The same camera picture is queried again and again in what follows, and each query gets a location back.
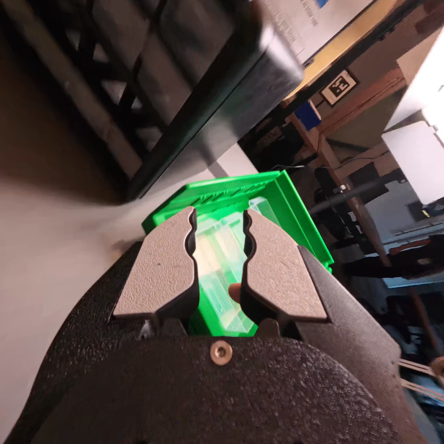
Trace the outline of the black-and-white marker tag sign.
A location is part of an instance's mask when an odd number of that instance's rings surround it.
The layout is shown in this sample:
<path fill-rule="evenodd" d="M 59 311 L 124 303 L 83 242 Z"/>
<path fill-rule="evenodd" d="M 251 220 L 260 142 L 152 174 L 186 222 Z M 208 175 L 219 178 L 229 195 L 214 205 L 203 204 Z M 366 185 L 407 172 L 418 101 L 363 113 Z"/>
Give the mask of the black-and-white marker tag sign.
<path fill-rule="evenodd" d="M 333 108 L 352 92 L 360 81 L 349 69 L 342 70 L 327 86 L 319 91 L 322 99 Z"/>

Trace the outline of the blue box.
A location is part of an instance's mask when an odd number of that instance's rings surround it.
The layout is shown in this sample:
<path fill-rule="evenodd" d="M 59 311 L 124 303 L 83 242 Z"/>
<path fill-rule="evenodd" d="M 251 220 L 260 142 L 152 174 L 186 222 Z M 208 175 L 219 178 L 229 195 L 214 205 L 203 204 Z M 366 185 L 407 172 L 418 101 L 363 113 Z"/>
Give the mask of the blue box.
<path fill-rule="evenodd" d="M 321 116 L 310 99 L 298 107 L 293 113 L 297 119 L 301 121 L 307 131 L 312 130 L 321 123 Z"/>

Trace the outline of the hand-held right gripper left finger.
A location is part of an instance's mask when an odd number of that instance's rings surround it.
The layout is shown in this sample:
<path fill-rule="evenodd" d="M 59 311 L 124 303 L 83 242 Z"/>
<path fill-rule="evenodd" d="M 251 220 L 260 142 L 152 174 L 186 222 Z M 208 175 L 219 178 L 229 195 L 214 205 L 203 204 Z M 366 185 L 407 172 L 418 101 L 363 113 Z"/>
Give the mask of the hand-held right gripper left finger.
<path fill-rule="evenodd" d="M 188 206 L 143 240 L 113 310 L 117 320 L 189 321 L 199 305 L 196 208 Z"/>

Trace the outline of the pale desk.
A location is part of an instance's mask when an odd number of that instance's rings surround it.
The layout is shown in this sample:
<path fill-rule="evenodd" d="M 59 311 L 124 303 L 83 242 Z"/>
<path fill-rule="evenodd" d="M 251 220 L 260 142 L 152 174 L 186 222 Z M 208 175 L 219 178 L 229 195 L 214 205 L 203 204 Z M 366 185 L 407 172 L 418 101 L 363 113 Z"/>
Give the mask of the pale desk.
<path fill-rule="evenodd" d="M 238 145 L 216 163 L 130 204 L 99 144 L 1 32 L 1 443 L 56 333 L 86 291 L 143 235 L 182 185 L 257 173 Z"/>

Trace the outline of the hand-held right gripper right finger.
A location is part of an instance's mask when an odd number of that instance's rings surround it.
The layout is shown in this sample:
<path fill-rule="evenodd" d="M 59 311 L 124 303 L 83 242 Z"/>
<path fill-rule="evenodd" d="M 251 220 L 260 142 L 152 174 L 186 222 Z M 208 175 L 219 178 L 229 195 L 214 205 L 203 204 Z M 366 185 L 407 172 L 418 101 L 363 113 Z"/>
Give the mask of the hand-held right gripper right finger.
<path fill-rule="evenodd" d="M 280 226 L 253 209 L 243 212 L 246 260 L 240 305 L 255 324 L 291 321 L 325 323 L 325 307 L 297 242 Z"/>

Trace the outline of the white lit panel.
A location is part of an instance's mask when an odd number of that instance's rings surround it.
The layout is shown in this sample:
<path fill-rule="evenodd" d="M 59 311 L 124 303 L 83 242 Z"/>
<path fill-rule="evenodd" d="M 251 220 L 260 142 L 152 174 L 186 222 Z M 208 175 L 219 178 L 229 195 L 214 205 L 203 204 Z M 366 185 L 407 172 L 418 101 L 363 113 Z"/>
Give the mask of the white lit panel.
<path fill-rule="evenodd" d="M 433 127 L 421 120 L 381 135 L 420 202 L 444 196 L 444 148 Z"/>

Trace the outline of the black drawer cabinet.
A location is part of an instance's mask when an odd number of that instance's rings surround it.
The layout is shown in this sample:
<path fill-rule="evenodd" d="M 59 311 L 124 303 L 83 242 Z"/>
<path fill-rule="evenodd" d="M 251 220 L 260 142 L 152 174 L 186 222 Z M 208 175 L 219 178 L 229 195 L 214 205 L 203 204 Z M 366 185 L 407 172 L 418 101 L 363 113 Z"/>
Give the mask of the black drawer cabinet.
<path fill-rule="evenodd" d="M 105 122 L 104 129 L 99 126 L 96 133 L 81 113 L 83 107 L 78 108 L 86 104 L 85 99 L 93 99 L 91 90 L 52 37 L 40 16 L 39 1 L 1 1 L 1 25 L 50 81 L 52 95 L 62 96 L 65 109 L 73 108 L 75 120 L 99 144 L 101 162 L 116 177 L 125 200 L 132 201 L 146 194 L 160 178 L 165 181 L 165 176 L 173 175 L 181 180 L 208 168 L 303 79 L 301 64 L 285 70 L 271 59 L 275 28 L 258 1 L 223 2 L 236 21 L 232 37 L 160 141 L 163 147 L 171 142 L 173 149 L 157 158 L 159 170 L 145 165 L 132 182 L 127 181 L 105 144 L 110 124 Z"/>

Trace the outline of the wooden frame shelf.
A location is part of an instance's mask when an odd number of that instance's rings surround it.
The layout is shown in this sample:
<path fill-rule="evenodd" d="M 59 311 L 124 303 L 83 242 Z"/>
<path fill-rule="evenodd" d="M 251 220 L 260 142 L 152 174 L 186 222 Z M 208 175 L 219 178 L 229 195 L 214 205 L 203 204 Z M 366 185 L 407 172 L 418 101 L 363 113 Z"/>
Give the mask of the wooden frame shelf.
<path fill-rule="evenodd" d="M 285 124 L 292 125 L 303 139 L 304 148 L 302 153 L 297 155 L 297 159 L 308 161 L 308 163 L 314 162 L 314 167 L 324 167 L 336 186 L 344 187 L 343 191 L 336 192 L 333 197 L 328 198 L 323 204 L 330 208 L 346 202 L 385 266 L 391 265 L 390 260 L 374 219 L 370 216 L 360 195 L 378 186 L 379 182 L 384 182 L 384 179 L 389 178 L 390 173 L 397 172 L 400 167 L 394 157 L 381 147 L 365 148 L 363 153 L 352 157 L 348 163 L 341 163 L 327 137 L 356 120 L 367 109 L 386 97 L 404 89 L 407 84 L 401 68 L 391 69 L 349 102 L 336 108 L 319 126 L 310 130 L 307 130 L 301 120 L 293 112 L 290 112 L 290 105 L 294 105 L 295 101 L 287 103 L 284 108 L 278 107 L 278 111 L 284 112 Z M 376 160 L 377 178 L 363 186 L 354 186 L 349 176 L 374 160 Z"/>

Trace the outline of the green plastic bin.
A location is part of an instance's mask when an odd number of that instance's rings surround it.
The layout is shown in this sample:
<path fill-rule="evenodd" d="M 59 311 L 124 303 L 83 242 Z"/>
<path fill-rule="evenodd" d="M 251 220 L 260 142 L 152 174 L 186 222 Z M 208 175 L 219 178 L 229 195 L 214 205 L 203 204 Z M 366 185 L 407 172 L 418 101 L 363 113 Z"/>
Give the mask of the green plastic bin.
<path fill-rule="evenodd" d="M 188 206 L 196 208 L 197 217 L 204 215 L 220 219 L 236 211 L 243 214 L 244 210 L 250 209 L 249 200 L 258 196 L 269 201 L 281 228 L 299 245 L 308 248 L 331 272 L 333 258 L 290 177 L 284 171 L 187 184 L 153 210 L 142 222 L 142 228 L 145 234 L 149 234 Z"/>

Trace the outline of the grid of clear drawers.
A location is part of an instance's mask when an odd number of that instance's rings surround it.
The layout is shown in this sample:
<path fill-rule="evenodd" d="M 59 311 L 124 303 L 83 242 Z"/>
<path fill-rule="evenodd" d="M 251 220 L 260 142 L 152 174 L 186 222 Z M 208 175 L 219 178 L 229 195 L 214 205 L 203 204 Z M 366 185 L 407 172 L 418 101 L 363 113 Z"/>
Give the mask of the grid of clear drawers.
<path fill-rule="evenodd" d="M 132 182 L 232 37 L 223 1 L 39 1 L 40 16 L 93 99 L 81 113 Z"/>

